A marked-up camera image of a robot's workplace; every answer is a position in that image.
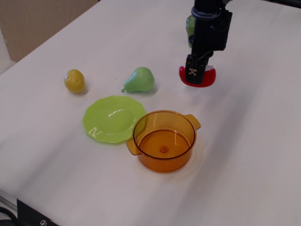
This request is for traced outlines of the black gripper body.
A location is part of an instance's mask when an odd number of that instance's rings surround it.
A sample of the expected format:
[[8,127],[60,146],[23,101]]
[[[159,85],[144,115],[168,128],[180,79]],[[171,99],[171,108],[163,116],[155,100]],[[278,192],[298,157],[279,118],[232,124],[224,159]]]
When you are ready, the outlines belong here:
[[226,48],[232,13],[228,0],[196,0],[191,10],[195,18],[192,55],[204,57]]

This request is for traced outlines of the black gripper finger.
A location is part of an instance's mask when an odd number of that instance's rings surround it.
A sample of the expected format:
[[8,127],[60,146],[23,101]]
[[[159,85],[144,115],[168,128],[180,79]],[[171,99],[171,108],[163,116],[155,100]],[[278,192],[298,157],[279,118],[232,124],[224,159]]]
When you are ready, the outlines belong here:
[[203,84],[208,61],[208,57],[189,54],[185,64],[185,81],[191,84]]

